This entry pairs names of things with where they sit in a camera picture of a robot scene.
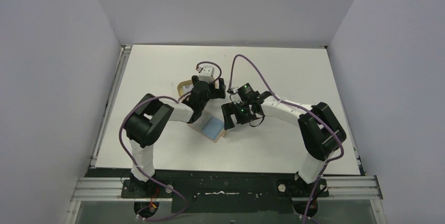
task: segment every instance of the bolt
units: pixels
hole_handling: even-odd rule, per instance
[[[172,193],[172,190],[171,189],[173,189],[173,186],[172,185],[167,185],[167,187],[165,187],[165,191],[168,193],[168,194],[171,194]]]
[[[284,184],[280,184],[279,186],[278,186],[278,191],[280,191],[280,192],[285,192],[286,191],[286,186],[284,185]]]

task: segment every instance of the white connector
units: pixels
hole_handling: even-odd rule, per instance
[[[199,72],[198,77],[200,81],[212,82],[214,81],[213,74],[215,73],[215,68],[211,66],[198,67]]]

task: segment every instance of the wall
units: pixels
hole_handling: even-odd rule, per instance
[[[318,47],[353,0],[99,0],[122,44]]]
[[[61,223],[120,52],[97,0],[0,1],[0,216]]]
[[[443,223],[445,0],[354,0],[328,47],[389,223]]]

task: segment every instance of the white table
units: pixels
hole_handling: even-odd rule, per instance
[[[243,54],[260,69],[273,91],[282,98],[304,104],[326,102],[345,128],[345,155],[329,164],[326,174],[358,175],[351,133],[340,102],[325,49],[201,47],[135,45],[130,53],[96,167],[130,168],[132,163],[118,140],[124,117],[146,93],[177,98],[177,85],[197,74],[195,65],[213,61],[223,70],[228,86],[233,57]],[[254,90],[266,91],[258,74],[238,58],[233,86],[249,82]],[[224,120],[220,106],[229,102],[211,100],[206,110]],[[124,135],[124,142],[130,143]],[[306,155],[300,129],[275,118],[265,118],[259,127],[236,125],[217,143],[185,123],[169,122],[154,147],[156,169],[212,170],[224,172],[294,173]]]

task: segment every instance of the white wall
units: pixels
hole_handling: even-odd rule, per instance
[[[0,0],[1,223],[61,223],[120,52],[97,0]]]
[[[445,0],[354,0],[328,47],[389,223],[443,223]]]
[[[318,47],[353,0],[99,0],[122,44]]]

